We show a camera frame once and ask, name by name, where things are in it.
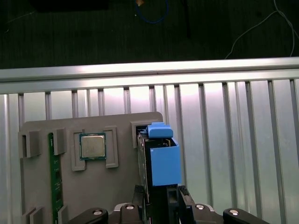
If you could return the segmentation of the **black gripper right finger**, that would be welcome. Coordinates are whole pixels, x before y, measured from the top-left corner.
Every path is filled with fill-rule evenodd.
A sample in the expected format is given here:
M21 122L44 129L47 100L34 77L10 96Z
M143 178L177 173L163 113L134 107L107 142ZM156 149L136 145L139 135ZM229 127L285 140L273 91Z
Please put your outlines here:
M208 204L195 203L186 186L178 187L179 218L182 224L265 224L266 221L238 208L218 214Z

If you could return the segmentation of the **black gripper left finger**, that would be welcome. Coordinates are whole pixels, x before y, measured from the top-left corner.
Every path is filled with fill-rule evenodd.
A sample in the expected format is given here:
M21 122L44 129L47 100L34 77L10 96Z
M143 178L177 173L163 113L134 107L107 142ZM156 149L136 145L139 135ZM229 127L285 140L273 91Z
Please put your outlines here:
M112 213L104 208L90 208L77 215L69 224L143 224L144 187L136 185L131 203L115 206Z

